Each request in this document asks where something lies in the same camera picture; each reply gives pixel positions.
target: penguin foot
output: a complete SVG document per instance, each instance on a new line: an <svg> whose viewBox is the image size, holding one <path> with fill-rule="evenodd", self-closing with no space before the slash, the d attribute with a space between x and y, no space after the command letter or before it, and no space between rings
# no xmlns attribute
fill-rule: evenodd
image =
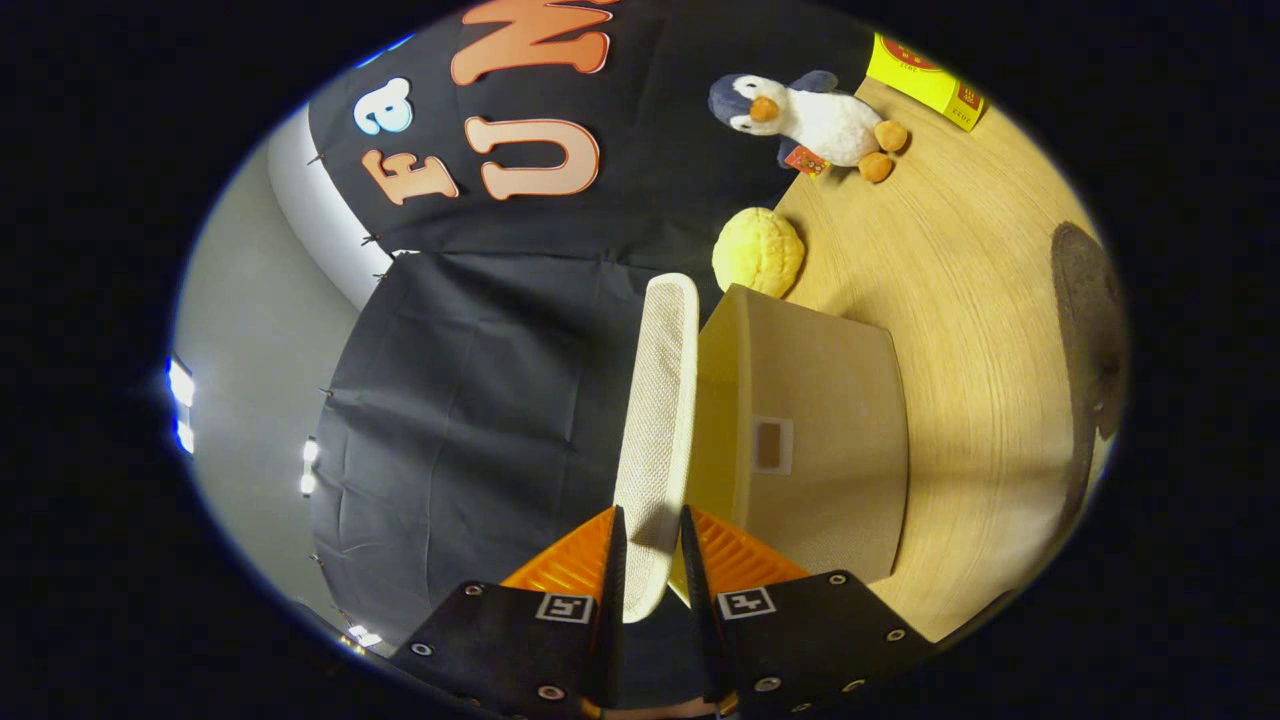
<svg viewBox="0 0 1280 720"><path fill-rule="evenodd" d="M858 161L858 172L870 182L881 182L893 169L893 160L883 152L870 152Z"/></svg>
<svg viewBox="0 0 1280 720"><path fill-rule="evenodd" d="M906 128L897 120L884 120L876 126L876 142L879 142L886 152L897 152L906 145Z"/></svg>

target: penguin beak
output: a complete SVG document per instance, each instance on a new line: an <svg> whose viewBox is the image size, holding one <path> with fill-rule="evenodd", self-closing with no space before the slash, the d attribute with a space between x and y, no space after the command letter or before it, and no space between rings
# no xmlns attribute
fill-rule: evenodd
<svg viewBox="0 0 1280 720"><path fill-rule="evenodd" d="M778 117L778 104L763 95L751 101L751 119L758 123L771 122Z"/></svg>

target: screw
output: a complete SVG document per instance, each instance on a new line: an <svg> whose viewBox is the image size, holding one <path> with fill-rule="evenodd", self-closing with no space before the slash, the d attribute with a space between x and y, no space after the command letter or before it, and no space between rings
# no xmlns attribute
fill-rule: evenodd
<svg viewBox="0 0 1280 720"><path fill-rule="evenodd" d="M564 691L557 688L556 685L543 685L538 688L538 697L549 701L564 700Z"/></svg>

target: orange letter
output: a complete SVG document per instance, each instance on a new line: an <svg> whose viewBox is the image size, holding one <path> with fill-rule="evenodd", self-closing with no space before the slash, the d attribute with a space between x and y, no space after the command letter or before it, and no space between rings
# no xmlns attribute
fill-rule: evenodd
<svg viewBox="0 0 1280 720"><path fill-rule="evenodd" d="M590 0L609 5L617 0ZM586 32L575 40L543 42L584 27L603 23L613 13L590 8L566 8L554 0L493 0L467 10L462 24L511 23L489 33L453 55L453 82L471 85L489 70L524 65L573 65L580 73L594 73L604 67L609 53L609 36Z"/></svg>
<svg viewBox="0 0 1280 720"><path fill-rule="evenodd" d="M582 192L600 170L600 146L586 128L566 120L513 120L486 123L468 118L462 129L471 149L481 155L506 142L554 142L564 149L558 168L503 168L498 163L480 167L489 195L506 200L512 195L573 195Z"/></svg>
<svg viewBox="0 0 1280 720"><path fill-rule="evenodd" d="M439 158L428 158L422 160L421 168L408 169L413 163L417 163L417 158L410 152L383 160L383 154L378 150L370 150L360 159L360 164L369 170L378 187L383 188L387 199L397 205L403 205L406 197L434 192L445 197L458 196L458 186L453 184L449 170L444 169L444 163L440 163Z"/></svg>

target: cardboard box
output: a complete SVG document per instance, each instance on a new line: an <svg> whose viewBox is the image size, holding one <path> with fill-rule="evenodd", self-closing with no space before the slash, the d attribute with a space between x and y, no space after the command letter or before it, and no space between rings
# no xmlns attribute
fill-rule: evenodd
<svg viewBox="0 0 1280 720"><path fill-rule="evenodd" d="M901 42L876 33L867 77L905 92L946 115L966 132L982 117L987 100L951 73L922 58Z"/></svg>
<svg viewBox="0 0 1280 720"><path fill-rule="evenodd" d="M698 334L685 502L809 570L890 577L906 400L888 332L732 284ZM669 584L689 602L684 559Z"/></svg>

